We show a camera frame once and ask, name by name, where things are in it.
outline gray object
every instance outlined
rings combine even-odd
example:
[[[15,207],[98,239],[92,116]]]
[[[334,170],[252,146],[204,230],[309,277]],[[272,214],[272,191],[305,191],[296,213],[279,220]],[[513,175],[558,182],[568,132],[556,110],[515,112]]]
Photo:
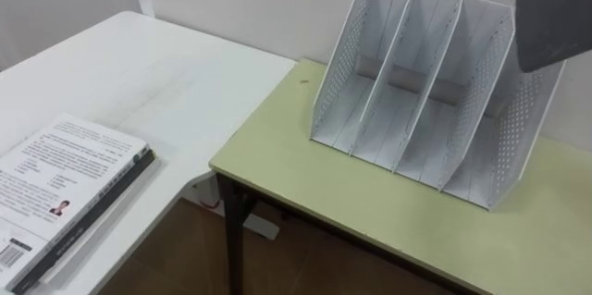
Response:
[[[493,207],[522,175],[562,69],[520,74],[513,37],[511,6],[353,0],[311,139]]]

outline author photo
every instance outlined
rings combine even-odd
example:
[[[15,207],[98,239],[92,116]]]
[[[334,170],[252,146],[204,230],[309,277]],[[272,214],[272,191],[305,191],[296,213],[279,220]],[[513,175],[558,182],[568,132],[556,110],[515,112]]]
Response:
[[[56,208],[52,208],[49,210],[49,213],[57,216],[62,216],[62,211],[70,205],[70,201],[63,201],[59,204]]]

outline black metal table leg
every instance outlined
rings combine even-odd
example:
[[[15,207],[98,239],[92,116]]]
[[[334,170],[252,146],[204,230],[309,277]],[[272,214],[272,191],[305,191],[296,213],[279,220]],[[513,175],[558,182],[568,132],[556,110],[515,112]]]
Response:
[[[217,175],[224,200],[226,245],[228,254],[228,280],[230,295],[242,295],[242,223],[244,200],[241,187],[231,178]]]

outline book cover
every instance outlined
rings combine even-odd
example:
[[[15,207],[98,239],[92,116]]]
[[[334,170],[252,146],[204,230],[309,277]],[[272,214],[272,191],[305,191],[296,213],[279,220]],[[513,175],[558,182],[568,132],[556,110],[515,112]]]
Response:
[[[0,158],[0,288],[14,288],[148,150],[62,115]]]

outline table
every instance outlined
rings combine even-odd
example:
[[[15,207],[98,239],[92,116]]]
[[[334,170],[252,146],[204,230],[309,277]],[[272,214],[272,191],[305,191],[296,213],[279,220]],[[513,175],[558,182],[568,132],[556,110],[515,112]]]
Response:
[[[458,292],[592,293],[591,152],[539,138],[522,183],[489,213],[309,141],[324,70],[299,63],[210,161],[226,201],[233,294],[241,220],[256,199]]]
[[[0,154],[61,112],[148,141],[161,166],[55,295],[94,293],[294,62],[120,13],[0,73]]]

